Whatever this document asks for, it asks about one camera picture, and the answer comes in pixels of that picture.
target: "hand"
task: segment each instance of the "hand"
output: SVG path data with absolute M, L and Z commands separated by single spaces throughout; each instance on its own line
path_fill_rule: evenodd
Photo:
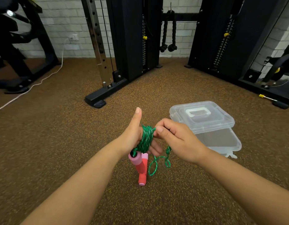
M 139 126 L 141 118 L 142 110 L 137 107 L 129 126 L 125 129 L 122 135 L 116 139 L 117 145 L 120 145 L 121 157 L 128 155 L 142 139 L 143 129 L 141 126 Z M 160 156 L 162 152 L 163 150 L 160 145 L 153 139 L 149 147 L 148 154 Z
M 164 118 L 156 124 L 154 137 L 164 139 L 181 159 L 197 163 L 208 148 L 185 124 Z

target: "clear plastic box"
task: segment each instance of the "clear plastic box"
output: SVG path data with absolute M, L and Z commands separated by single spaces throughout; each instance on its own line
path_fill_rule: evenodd
M 211 101 L 172 106 L 170 118 L 185 123 L 208 148 L 237 158 L 233 151 L 241 149 L 241 142 L 231 129 L 235 121 L 227 112 Z

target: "wall socket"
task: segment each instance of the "wall socket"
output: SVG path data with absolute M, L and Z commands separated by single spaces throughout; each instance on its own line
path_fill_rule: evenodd
M 69 36 L 69 40 L 71 40 L 71 41 L 78 41 L 78 40 L 79 40 L 78 34 L 71 34 L 71 35 Z

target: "white cable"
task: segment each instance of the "white cable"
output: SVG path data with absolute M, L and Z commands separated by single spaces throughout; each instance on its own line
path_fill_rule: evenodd
M 42 82 L 43 82 L 45 79 L 48 79 L 51 75 L 59 72 L 59 70 L 60 70 L 60 69 L 62 68 L 62 66 L 63 66 L 63 52 L 64 52 L 65 41 L 66 41 L 67 39 L 68 39 L 68 38 L 66 38 L 66 39 L 64 40 L 64 44 L 63 44 L 63 48 L 62 48 L 62 61 L 61 61 L 61 66 L 60 66 L 60 68 L 59 68 L 56 72 L 53 72 L 53 73 L 51 73 L 49 76 L 43 78 L 40 83 L 32 85 L 28 91 L 24 92 L 23 94 L 19 94 L 17 97 L 15 97 L 14 99 L 12 99 L 12 100 L 10 100 L 9 102 L 7 102 L 4 106 L 0 107 L 0 109 L 3 109 L 5 106 L 9 105 L 11 102 L 17 100 L 17 99 L 18 99 L 19 97 L 21 97 L 22 95 L 28 93 L 34 86 L 36 86 L 36 85 L 41 85 Z
M 289 80 L 286 81 L 285 83 L 281 84 L 281 85 L 277 85 L 276 87 L 282 86 L 282 85 L 286 84 L 287 82 L 289 82 Z

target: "left hand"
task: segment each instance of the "left hand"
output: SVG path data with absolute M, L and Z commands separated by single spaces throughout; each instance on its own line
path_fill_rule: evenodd
M 125 129 L 122 135 L 116 139 L 117 143 L 121 145 L 120 153 L 122 157 L 127 156 L 142 139 L 143 129 L 139 126 L 141 118 L 142 110 L 137 107 L 129 126 Z M 147 153 L 160 156 L 162 152 L 163 150 L 160 145 L 153 139 Z

